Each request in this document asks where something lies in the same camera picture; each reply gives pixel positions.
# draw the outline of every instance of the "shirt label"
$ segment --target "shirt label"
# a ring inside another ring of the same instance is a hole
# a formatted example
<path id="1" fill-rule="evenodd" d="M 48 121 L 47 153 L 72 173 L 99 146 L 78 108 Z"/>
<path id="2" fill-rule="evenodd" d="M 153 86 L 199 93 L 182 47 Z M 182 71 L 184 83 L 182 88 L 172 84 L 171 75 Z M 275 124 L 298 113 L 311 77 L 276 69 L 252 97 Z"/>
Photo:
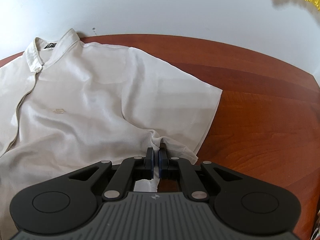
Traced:
<path id="1" fill-rule="evenodd" d="M 45 46 L 44 48 L 45 49 L 48 49 L 48 48 L 54 48 L 56 46 L 57 43 L 49 43 L 47 46 Z"/>

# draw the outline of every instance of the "stain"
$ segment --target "stain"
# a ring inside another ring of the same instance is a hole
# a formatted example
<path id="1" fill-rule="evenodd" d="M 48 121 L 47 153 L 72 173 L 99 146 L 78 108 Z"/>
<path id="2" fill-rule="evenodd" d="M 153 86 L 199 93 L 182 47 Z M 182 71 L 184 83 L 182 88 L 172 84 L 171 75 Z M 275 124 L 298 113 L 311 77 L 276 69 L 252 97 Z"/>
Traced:
<path id="1" fill-rule="evenodd" d="M 56 109 L 56 110 L 54 110 L 53 111 L 55 114 L 63 114 L 65 111 L 64 111 L 64 109 Z"/>
<path id="2" fill-rule="evenodd" d="M 94 34 L 95 34 L 96 36 L 98 36 L 98 35 L 96 34 L 96 28 L 92 28 L 92 30 L 93 30 Z"/>

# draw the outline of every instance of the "white wall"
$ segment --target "white wall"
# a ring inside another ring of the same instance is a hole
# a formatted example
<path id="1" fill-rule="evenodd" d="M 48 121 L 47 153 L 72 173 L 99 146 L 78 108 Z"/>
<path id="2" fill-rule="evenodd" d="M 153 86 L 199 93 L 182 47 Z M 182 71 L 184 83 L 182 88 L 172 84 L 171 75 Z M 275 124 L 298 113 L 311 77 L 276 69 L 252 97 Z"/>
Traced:
<path id="1" fill-rule="evenodd" d="M 157 33 L 252 49 L 319 77 L 320 12 L 303 0 L 0 0 L 0 58 L 35 36 Z"/>

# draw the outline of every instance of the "gray ribbed plate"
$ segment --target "gray ribbed plate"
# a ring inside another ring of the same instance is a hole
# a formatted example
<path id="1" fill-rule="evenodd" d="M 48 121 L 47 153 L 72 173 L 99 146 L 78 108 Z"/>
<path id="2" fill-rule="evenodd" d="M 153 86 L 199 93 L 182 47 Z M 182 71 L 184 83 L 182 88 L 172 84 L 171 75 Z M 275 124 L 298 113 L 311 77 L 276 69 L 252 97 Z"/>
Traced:
<path id="1" fill-rule="evenodd" d="M 106 202 L 82 228 L 58 236 L 34 236 L 20 231 L 12 240 L 297 240 L 290 233 L 257 237 L 222 224 L 206 203 L 192 202 L 181 192 L 129 192 L 121 201 Z"/>

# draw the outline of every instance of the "shirt collar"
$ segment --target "shirt collar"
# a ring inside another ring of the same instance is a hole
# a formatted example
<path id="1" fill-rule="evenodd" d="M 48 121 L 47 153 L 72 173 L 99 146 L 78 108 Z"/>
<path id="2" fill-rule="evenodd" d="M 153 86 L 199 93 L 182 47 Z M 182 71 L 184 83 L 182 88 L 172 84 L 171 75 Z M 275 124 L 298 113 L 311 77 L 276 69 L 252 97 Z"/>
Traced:
<path id="1" fill-rule="evenodd" d="M 25 50 L 27 63 L 31 72 L 39 73 L 42 69 L 46 69 L 56 63 L 63 54 L 77 41 L 79 36 L 74 29 L 70 29 L 57 42 L 48 42 L 41 38 L 34 38 Z M 43 62 L 39 56 L 40 50 L 50 49 L 50 44 L 56 43 L 53 48 L 52 55 L 47 62 Z"/>

